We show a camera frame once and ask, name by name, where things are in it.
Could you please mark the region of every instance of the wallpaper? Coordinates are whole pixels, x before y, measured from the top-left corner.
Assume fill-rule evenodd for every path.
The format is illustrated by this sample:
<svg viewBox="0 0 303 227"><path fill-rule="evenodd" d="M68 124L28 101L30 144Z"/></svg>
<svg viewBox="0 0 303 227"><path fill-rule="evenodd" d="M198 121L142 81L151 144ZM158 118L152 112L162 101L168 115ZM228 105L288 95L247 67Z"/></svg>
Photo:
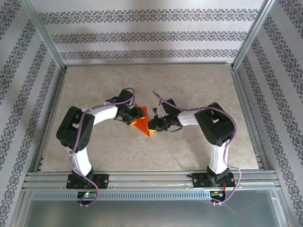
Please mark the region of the wallpaper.
<svg viewBox="0 0 303 227"><path fill-rule="evenodd" d="M303 1L278 0L238 68L268 162L303 226Z"/></svg>
<svg viewBox="0 0 303 227"><path fill-rule="evenodd" d="M232 63L263 0L35 0L67 65Z"/></svg>
<svg viewBox="0 0 303 227"><path fill-rule="evenodd" d="M44 134L59 69L17 0L0 0L0 227Z"/></svg>

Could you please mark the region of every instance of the enclosure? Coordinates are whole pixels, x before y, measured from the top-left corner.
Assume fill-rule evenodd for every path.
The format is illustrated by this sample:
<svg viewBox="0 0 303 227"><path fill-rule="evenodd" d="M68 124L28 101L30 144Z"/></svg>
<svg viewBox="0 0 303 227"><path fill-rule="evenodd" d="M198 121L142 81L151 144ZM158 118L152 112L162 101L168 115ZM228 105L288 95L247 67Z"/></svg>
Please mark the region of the enclosure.
<svg viewBox="0 0 303 227"><path fill-rule="evenodd" d="M0 5L1 226L303 225L302 0ZM163 113L153 91L181 108L217 102L232 116L227 161L242 179L229 201L213 206L222 188L188 177L211 159L200 127L147 136L108 119L87 146L106 188L80 208L87 189L67 188L72 165L56 133L71 106L126 87L148 120L155 107Z"/></svg>

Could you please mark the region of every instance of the floral border pattern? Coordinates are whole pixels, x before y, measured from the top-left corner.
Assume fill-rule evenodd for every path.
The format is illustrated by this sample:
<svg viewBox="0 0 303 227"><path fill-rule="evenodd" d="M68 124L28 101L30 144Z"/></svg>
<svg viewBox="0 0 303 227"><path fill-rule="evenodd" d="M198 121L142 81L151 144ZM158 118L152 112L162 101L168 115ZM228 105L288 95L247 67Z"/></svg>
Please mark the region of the floral border pattern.
<svg viewBox="0 0 303 227"><path fill-rule="evenodd" d="M289 134L289 138L292 139L292 144L295 147L298 158L302 161L303 165L303 135L301 130L298 129L299 125L293 117L293 112L290 110L287 99L283 94L283 90L280 88L279 81L276 79L275 73L272 70L266 54L264 53L263 47L261 46L258 39L255 39L251 45L260 67L264 73L265 79L268 83L271 94L276 101L282 120L285 122L286 131Z"/></svg>
<svg viewBox="0 0 303 227"><path fill-rule="evenodd" d="M1 71L0 75L0 105L2 104L1 100L4 99L7 89L9 88L12 79L15 77L15 73L17 72L21 60L23 59L24 54L35 33L36 29L33 23L29 20L24 27L16 45L14 46L9 59L3 66L3 70Z"/></svg>
<svg viewBox="0 0 303 227"><path fill-rule="evenodd" d="M26 75L25 81L21 87L17 100L15 101L15 105L13 106L13 111L11 112L11 116L6 123L6 128L3 130L3 135L1 135L0 140L0 170L2 170L2 165L5 162L5 156L10 148L10 144L12 143L12 139L15 137L15 131L19 125L21 120L21 116L27 104L28 98L31 94L31 90L33 89L35 80L38 76L39 70L41 68L42 62L46 56L47 48L43 42L41 42L33 63L29 68L29 71Z"/></svg>
<svg viewBox="0 0 303 227"><path fill-rule="evenodd" d="M86 59L139 59L139 58L224 58L235 57L238 50L184 49L184 50L128 50L128 51L79 51L60 52L63 60Z"/></svg>
<svg viewBox="0 0 303 227"><path fill-rule="evenodd" d="M281 141L279 135L277 133L276 127L273 123L271 115L268 110L268 106L265 102L264 96L262 94L261 88L258 85L258 81L255 75L255 72L251 66L251 63L247 56L244 57L242 64L246 71L248 80L250 82L251 89L254 93L255 99L257 101L259 111L263 118L263 123L265 124L265 128L267 130L267 134L269 140L272 144L273 151L277 158L277 163L281 168L281 172L283 173L283 179L285 180L285 184L287 186L287 191L290 194L290 199L293 202L293 207L296 210L296 214L299 216L298 220L301 225L303 225L303 201L302 195L300 195L299 187L296 185L297 182L294 180L294 174L291 171L291 167L289 166L289 161L286 158L286 154L284 152L284 148L281 145Z"/></svg>
<svg viewBox="0 0 303 227"><path fill-rule="evenodd" d="M303 39L303 6L298 0L279 0L279 4Z"/></svg>
<svg viewBox="0 0 303 227"><path fill-rule="evenodd" d="M243 41L247 32L183 31L183 32L112 32L51 35L55 44L87 44L117 42L164 41Z"/></svg>
<svg viewBox="0 0 303 227"><path fill-rule="evenodd" d="M33 172L33 170L34 170L34 167L35 167L35 164L36 164L36 161L37 161L37 158L38 158L38 153L40 152L40 149L41 149L41 146L42 146L42 141L43 141L45 133L46 133L46 127L48 125L48 121L50 119L51 112L53 110L53 102L54 102L54 100L56 98L56 94L57 94L57 90L58 90L59 84L61 83L63 75L64 75L63 71L60 70L59 73L58 73L58 75L59 76L58 76L58 79L57 79L57 83L56 83L56 85L55 85L55 87L53 89L53 96L52 96L52 99L50 100L50 104L48 106L48 110L47 110L47 113L45 115L45 122L43 124L43 129L42 129L43 131L41 133L41 138L40 138L40 141L39 141L39 145L37 146L37 149L36 149L36 151L35 151L35 153L33 155L32 164L31 164L31 167L28 170L29 172Z"/></svg>
<svg viewBox="0 0 303 227"><path fill-rule="evenodd" d="M21 9L18 0L7 0L0 10L0 40L8 30L10 23L15 19L17 13Z"/></svg>
<svg viewBox="0 0 303 227"><path fill-rule="evenodd" d="M145 21L253 21L258 9L151 9L39 13L45 25Z"/></svg>
<svg viewBox="0 0 303 227"><path fill-rule="evenodd" d="M7 215L11 209L11 204L13 203L12 200L16 195L16 190L18 188L18 184L20 183L20 177L24 170L24 164L27 159L27 155L29 153L29 149L31 147L31 142L33 141L35 131L37 129L41 112L44 108L47 93L52 83L56 68L57 65L55 61L52 60L47 70L41 90L39 92L38 99L36 100L31 119L29 120L29 124L26 129L24 139L22 141L22 146L20 147L20 151L18 152L18 157L13 166L14 170L11 172L9 184L7 185L7 190L4 192L4 199L1 201L2 204L0 206L0 225L2 226L5 226Z"/></svg>
<svg viewBox="0 0 303 227"><path fill-rule="evenodd" d="M300 68L292 50L288 47L286 40L283 38L271 16L266 18L263 28L270 38L286 72L288 72L288 76L290 77L299 98L302 99L303 104L303 70Z"/></svg>

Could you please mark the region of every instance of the wire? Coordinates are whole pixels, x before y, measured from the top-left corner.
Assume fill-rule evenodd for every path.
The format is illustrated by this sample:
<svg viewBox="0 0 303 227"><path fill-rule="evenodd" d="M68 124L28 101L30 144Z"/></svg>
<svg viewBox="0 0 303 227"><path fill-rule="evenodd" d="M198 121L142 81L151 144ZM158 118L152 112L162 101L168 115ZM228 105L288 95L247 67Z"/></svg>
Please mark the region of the wire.
<svg viewBox="0 0 303 227"><path fill-rule="evenodd" d="M174 130L174 131L168 131L168 132L176 132L176 131L179 131L179 130L181 130L182 129L182 126L181 127L179 127L178 129L176 129L176 130Z"/></svg>
<svg viewBox="0 0 303 227"><path fill-rule="evenodd" d="M223 181L223 192L222 194L226 194L226 183L225 181Z"/></svg>
<svg viewBox="0 0 303 227"><path fill-rule="evenodd" d="M130 107L134 104L134 96L133 96L133 100L132 100L132 103L130 105L127 105L127 107Z"/></svg>
<svg viewBox="0 0 303 227"><path fill-rule="evenodd" d="M226 161L227 149L228 149L230 143L231 143L231 142L233 141L233 139L235 138L235 135L236 135L236 133L237 133L237 131L238 131L235 120L234 120L228 113L226 113L226 112L224 112L223 110L220 110L220 109L218 109L218 108L214 108L214 107L210 107L210 106L204 106L204 107L193 108L193 109L182 109L182 108L180 108L180 107L178 107L178 106L176 106L176 105L173 105L173 104L169 103L168 101L164 100L163 98L161 98L161 96L160 96L156 91L153 91L153 94L160 100L160 103L161 103L161 101L162 101L162 102L165 102L166 104L168 104L168 105L170 105L170 106L172 106L172 107L174 107L174 108L176 108L176 109L178 109L178 110L180 110L180 111L197 111L197 110L207 110L207 109L208 109L208 110L214 110L214 111L217 111L217 112L220 112L220 113L224 114L229 120L231 120L231 122L232 122L232 124L233 124L233 127L234 127L234 133L233 133L231 139L225 144L224 153L223 153L223 162L224 162L224 164L225 164L228 168L230 168L230 169L235 169L235 170L237 170L237 171L239 172L239 179L238 179L238 181L237 181L235 187L233 188L232 192L230 193L229 196L227 196L227 198L225 198L225 200L220 201L220 200L217 200L217 199L212 199L212 200L214 200L214 201L217 202L217 203L214 202L214 205L221 205L221 204L225 203L226 201L228 201L229 198L231 198L231 196L234 194L236 188L238 187L238 185L239 185L239 183L240 183L241 177L242 177L242 172L241 172L241 170L240 170L239 168L237 168L237 167L233 167L233 166L228 165L228 164L227 164L227 161Z"/></svg>
<svg viewBox="0 0 303 227"><path fill-rule="evenodd" d="M77 172L80 174L80 176L82 176L85 180L87 180L88 182L90 182L90 183L96 188L96 195L95 195L94 200L93 200L92 202L90 202L89 204L86 204L85 207L89 207L90 205L92 205L92 204L97 200L98 195L99 195L99 192L98 192L98 186L97 186L92 180L90 180L89 178L87 178L87 177L78 169L76 163L75 163L74 160L73 160L73 156L74 156L74 154L75 154L75 151L76 151L76 149L77 149L77 146L78 146L78 143L79 143L79 140L80 140L80 135L81 135L81 129L82 129L82 125L83 125L84 116L85 116L87 113L89 113L90 111L95 110L95 109L98 109L98 108L101 108L101 107L104 107L104 106L121 105L121 104L125 104L125 103L127 103L127 102L130 102L130 101L131 101L132 99L134 99L134 97L135 97L135 95L134 95L134 89L131 88L131 87L127 87L127 88L125 88L125 90L132 90L132 92L133 92L133 95L132 95L129 99L127 99L127 100L125 100L125 101L123 101L123 102L119 102L119 103L106 103L106 104L101 104L101 105L93 106L92 108L86 110L86 111L82 114L82 116L81 116L81 118L80 118L76 142L75 142L75 145L74 145L73 149L70 151L70 161L71 161L72 167L74 167L74 168L77 170Z"/></svg>

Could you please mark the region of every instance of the vented metal strip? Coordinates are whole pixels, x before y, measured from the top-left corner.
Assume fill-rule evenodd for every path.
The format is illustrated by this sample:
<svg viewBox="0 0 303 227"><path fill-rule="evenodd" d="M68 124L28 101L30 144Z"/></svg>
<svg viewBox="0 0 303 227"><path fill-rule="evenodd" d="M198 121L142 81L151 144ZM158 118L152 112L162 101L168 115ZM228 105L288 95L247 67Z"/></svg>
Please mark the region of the vented metal strip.
<svg viewBox="0 0 303 227"><path fill-rule="evenodd" d="M155 192L102 192L98 201L167 201L167 200L208 200L209 191L155 191ZM77 192L35 192L36 201L74 201Z"/></svg>

